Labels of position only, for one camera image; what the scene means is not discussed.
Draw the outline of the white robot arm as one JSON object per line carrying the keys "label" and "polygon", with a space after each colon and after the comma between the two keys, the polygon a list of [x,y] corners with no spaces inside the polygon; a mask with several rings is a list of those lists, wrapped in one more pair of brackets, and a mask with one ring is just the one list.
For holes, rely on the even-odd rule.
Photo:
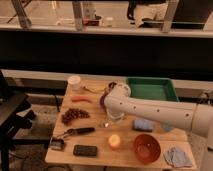
{"label": "white robot arm", "polygon": [[206,138],[200,171],[213,171],[213,107],[203,104],[136,99],[125,83],[118,83],[104,98],[112,118],[131,114],[191,131]]}

